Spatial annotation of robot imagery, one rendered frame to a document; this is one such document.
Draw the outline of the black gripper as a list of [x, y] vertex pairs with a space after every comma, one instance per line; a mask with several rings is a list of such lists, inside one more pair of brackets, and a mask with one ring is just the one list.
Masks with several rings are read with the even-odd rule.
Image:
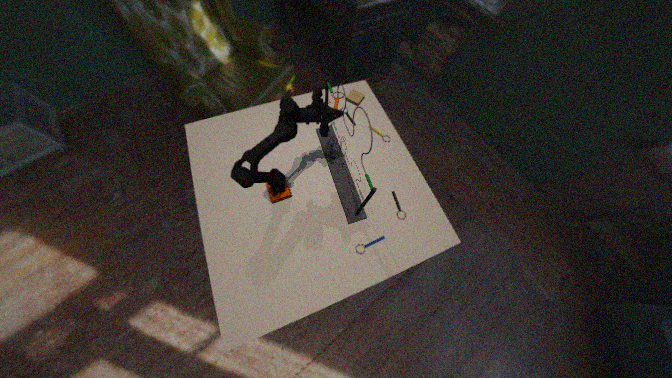
[[309, 122], [316, 122], [316, 124], [319, 124], [320, 122], [320, 134], [322, 137], [327, 137], [329, 130], [328, 123], [337, 119], [338, 117], [342, 117], [343, 111], [329, 107], [326, 102], [321, 103], [320, 98], [322, 95], [321, 87], [316, 87], [312, 93], [312, 101], [315, 107], [306, 106], [305, 108], [302, 108], [301, 116], [302, 121], [306, 122], [306, 124], [309, 124]]

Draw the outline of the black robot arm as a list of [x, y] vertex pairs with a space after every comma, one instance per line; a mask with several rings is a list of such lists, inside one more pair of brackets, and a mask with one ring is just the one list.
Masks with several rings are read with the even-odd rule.
[[[281, 142], [288, 142], [294, 138], [297, 134], [297, 124], [303, 122], [302, 108], [298, 107], [292, 97], [282, 98], [280, 109], [279, 122], [274, 132], [250, 150], [246, 150], [242, 157], [234, 162], [231, 177], [243, 188], [252, 187], [254, 183], [267, 183], [273, 194], [285, 190], [286, 177], [279, 170], [272, 168], [269, 172], [258, 171], [260, 160]], [[250, 169], [241, 166], [245, 161], [251, 164]]]

